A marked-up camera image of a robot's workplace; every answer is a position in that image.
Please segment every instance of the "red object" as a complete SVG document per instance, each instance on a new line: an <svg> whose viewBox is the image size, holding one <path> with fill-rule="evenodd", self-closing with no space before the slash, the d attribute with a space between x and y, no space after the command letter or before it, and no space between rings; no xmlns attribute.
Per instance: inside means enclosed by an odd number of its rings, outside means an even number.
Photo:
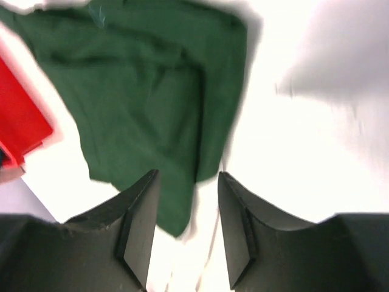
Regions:
<svg viewBox="0 0 389 292"><path fill-rule="evenodd" d="M2 166L17 167L53 129L1 58L0 76L0 148L6 155Z"/></svg>

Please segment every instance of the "dark green fabric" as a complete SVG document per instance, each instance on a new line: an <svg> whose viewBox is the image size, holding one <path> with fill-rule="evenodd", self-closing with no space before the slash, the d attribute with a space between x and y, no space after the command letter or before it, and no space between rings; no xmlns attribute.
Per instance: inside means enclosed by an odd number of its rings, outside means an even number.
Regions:
<svg viewBox="0 0 389 292"><path fill-rule="evenodd" d="M75 119L90 177L123 190L159 169L157 223L180 235L194 183L218 171L243 86L245 25L172 0L93 0L29 15L1 7L0 18Z"/></svg>

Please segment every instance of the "folded green cloth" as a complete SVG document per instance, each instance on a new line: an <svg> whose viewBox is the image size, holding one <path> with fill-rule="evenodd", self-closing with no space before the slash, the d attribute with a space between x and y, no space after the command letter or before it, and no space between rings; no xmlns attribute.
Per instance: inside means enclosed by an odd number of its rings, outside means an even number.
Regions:
<svg viewBox="0 0 389 292"><path fill-rule="evenodd" d="M0 7L0 19L60 93L90 177L123 190L159 169L157 223L180 235L194 183L218 171L243 87L245 25L174 0L92 0L28 15Z"/></svg>

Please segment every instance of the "green cloth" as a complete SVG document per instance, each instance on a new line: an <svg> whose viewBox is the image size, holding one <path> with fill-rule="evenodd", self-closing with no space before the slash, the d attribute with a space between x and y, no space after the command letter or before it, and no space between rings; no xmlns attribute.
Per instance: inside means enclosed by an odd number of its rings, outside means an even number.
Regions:
<svg viewBox="0 0 389 292"><path fill-rule="evenodd" d="M0 7L0 19L73 116L90 177L124 190L159 169L157 223L180 235L195 182L218 171L243 87L245 25L174 0L93 0L28 15Z"/></svg>

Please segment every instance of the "cloth fold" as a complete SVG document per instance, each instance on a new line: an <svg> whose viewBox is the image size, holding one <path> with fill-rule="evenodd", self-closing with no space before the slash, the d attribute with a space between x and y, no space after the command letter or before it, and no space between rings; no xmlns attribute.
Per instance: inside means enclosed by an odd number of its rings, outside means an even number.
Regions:
<svg viewBox="0 0 389 292"><path fill-rule="evenodd" d="M218 171L243 87L245 25L187 1L93 0L0 19L26 42L80 133L92 179L162 178L158 225L179 236L193 186Z"/></svg>

